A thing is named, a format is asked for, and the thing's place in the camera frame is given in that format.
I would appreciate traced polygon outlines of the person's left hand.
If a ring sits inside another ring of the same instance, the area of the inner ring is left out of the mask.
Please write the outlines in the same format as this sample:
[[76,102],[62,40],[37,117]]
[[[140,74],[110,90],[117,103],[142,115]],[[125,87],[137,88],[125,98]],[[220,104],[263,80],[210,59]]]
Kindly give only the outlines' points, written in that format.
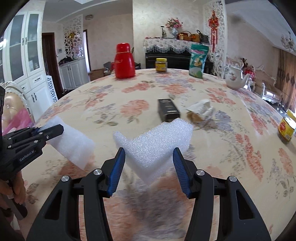
[[20,171],[15,175],[12,180],[12,186],[9,186],[6,181],[0,180],[0,192],[1,195],[14,195],[15,202],[22,205],[26,199],[26,189],[22,172]]

